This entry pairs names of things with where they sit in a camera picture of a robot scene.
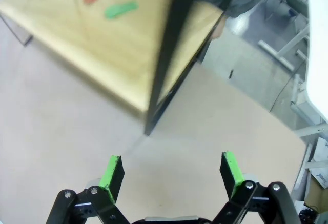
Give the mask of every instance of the bolt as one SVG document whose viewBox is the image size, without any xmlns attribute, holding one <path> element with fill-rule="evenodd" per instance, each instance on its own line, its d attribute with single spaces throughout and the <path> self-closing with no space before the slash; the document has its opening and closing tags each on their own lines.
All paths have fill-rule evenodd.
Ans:
<svg viewBox="0 0 328 224">
<path fill-rule="evenodd" d="M 253 188 L 253 186 L 254 186 L 253 183 L 251 183 L 251 182 L 246 182 L 245 185 L 246 185 L 246 188 L 247 188 L 247 189 L 251 189 L 251 188 Z"/>
<path fill-rule="evenodd" d="M 65 198 L 69 198 L 72 194 L 70 192 L 65 192 Z"/>
<path fill-rule="evenodd" d="M 98 190 L 97 190 L 97 188 L 93 188 L 93 189 L 91 189 L 91 194 L 97 194 L 97 192 L 98 192 Z"/>
<path fill-rule="evenodd" d="M 273 190 L 278 191 L 280 186 L 278 184 L 273 184 Z"/>
</svg>

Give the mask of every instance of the person's hand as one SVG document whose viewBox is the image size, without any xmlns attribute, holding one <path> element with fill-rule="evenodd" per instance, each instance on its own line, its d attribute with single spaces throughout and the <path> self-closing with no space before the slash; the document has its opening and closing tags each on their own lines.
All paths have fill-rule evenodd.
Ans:
<svg viewBox="0 0 328 224">
<path fill-rule="evenodd" d="M 219 24 L 217 25 L 217 27 L 214 29 L 210 40 L 219 38 L 222 35 L 223 29 L 226 25 L 226 20 L 227 20 L 227 17 L 224 15 L 222 17 L 221 21 L 219 22 Z"/>
</svg>

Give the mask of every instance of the cable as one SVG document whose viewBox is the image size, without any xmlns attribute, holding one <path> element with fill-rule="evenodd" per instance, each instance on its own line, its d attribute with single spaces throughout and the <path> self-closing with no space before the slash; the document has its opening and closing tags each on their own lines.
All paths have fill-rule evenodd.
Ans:
<svg viewBox="0 0 328 224">
<path fill-rule="evenodd" d="M 276 102 L 277 102 L 277 100 L 278 100 L 280 94 L 283 92 L 283 90 L 285 89 L 285 87 L 288 85 L 288 83 L 291 81 L 291 79 L 294 77 L 294 75 L 297 73 L 297 71 L 302 67 L 302 65 L 303 65 L 304 63 L 306 63 L 306 61 L 303 61 L 303 62 L 298 66 L 298 68 L 294 71 L 294 73 L 292 73 L 292 75 L 291 75 L 291 77 L 289 78 L 289 80 L 287 81 L 286 85 L 283 86 L 283 88 L 282 88 L 281 91 L 279 92 L 279 94 L 278 94 L 276 100 L 273 102 L 273 105 L 272 105 L 272 107 L 271 107 L 269 113 L 271 113 L 271 111 L 273 110 L 273 107 L 276 105 Z"/>
</svg>

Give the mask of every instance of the green object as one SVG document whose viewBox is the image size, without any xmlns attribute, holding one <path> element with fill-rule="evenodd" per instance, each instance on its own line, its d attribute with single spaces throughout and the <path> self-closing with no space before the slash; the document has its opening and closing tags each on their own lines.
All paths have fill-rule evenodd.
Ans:
<svg viewBox="0 0 328 224">
<path fill-rule="evenodd" d="M 238 166 L 237 160 L 232 152 L 230 151 L 223 152 L 222 158 L 225 158 L 233 178 L 232 182 L 234 182 L 234 185 L 232 188 L 232 194 L 231 194 L 232 197 L 237 191 L 238 187 L 241 185 L 241 183 L 244 182 L 245 179 L 242 175 L 241 169 Z"/>
<path fill-rule="evenodd" d="M 130 1 L 124 4 L 111 5 L 105 10 L 106 18 L 115 18 L 118 15 L 124 14 L 139 7 L 136 1 Z"/>
<path fill-rule="evenodd" d="M 111 156 L 99 186 L 108 192 L 112 204 L 116 203 L 123 177 L 124 170 L 121 157 Z"/>
</svg>

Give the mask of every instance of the green tape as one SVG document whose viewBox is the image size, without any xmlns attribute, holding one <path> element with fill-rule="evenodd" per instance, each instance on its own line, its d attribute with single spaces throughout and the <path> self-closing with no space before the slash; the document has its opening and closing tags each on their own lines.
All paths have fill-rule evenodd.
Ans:
<svg viewBox="0 0 328 224">
<path fill-rule="evenodd" d="M 115 18 L 118 15 L 124 14 L 139 7 L 136 1 L 130 1 L 124 4 L 111 5 L 105 10 L 106 18 Z"/>
<path fill-rule="evenodd" d="M 241 183 L 244 182 L 244 177 L 242 175 L 241 169 L 238 166 L 237 160 L 235 158 L 235 155 L 230 152 L 224 152 L 223 153 L 225 159 L 227 160 L 227 163 L 229 165 L 229 168 L 231 170 L 232 176 L 234 178 L 235 181 L 235 185 L 232 191 L 232 196 L 235 194 L 235 192 L 237 191 L 238 187 L 241 185 Z"/>
<path fill-rule="evenodd" d="M 111 156 L 111 158 L 109 159 L 109 162 L 107 164 L 107 168 L 105 170 L 105 173 L 102 176 L 102 178 L 100 180 L 100 183 L 99 183 L 99 186 L 108 192 L 110 201 L 113 204 L 115 204 L 115 200 L 114 200 L 114 198 L 112 196 L 112 193 L 109 189 L 109 185 L 112 181 L 113 174 L 114 174 L 118 159 L 119 159 L 119 156 Z"/>
</svg>

